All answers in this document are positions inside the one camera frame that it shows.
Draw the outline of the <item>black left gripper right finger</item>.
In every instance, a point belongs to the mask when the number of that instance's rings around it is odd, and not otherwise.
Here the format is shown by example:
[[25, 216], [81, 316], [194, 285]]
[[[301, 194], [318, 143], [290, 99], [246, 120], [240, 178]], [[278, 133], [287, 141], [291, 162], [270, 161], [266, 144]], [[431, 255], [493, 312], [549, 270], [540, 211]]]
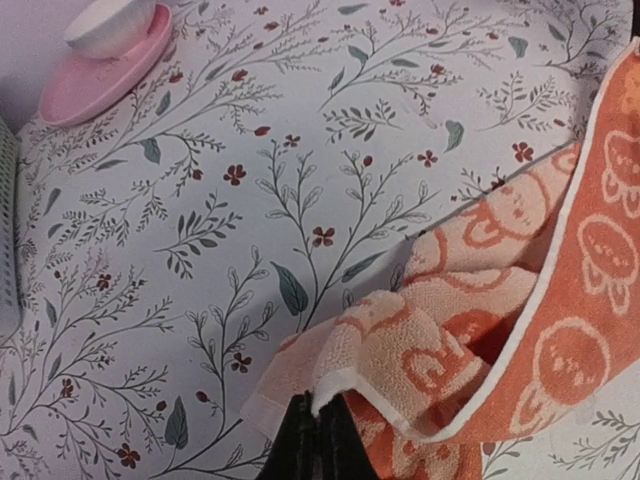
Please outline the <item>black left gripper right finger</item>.
[[321, 475], [328, 480], [378, 480], [348, 405], [336, 395], [319, 414]]

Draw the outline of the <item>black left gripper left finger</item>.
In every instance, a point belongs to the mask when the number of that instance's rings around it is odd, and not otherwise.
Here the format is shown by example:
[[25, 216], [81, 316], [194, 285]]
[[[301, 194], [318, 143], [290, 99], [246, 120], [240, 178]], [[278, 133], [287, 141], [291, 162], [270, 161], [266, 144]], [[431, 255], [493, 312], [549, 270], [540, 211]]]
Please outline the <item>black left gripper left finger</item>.
[[313, 477], [317, 424], [311, 404], [309, 391], [291, 398], [259, 480], [310, 480]]

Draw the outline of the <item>orange patterned towel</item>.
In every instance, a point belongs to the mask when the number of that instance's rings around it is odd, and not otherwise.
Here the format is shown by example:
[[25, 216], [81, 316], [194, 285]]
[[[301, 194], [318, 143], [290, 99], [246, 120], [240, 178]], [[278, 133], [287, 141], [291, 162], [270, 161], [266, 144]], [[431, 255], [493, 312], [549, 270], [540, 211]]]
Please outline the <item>orange patterned towel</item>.
[[548, 429], [617, 377], [639, 394], [639, 44], [606, 74], [585, 138], [420, 235], [403, 285], [286, 339], [243, 417], [276, 438], [291, 398], [341, 394], [379, 479], [639, 475], [639, 424], [550, 449]]

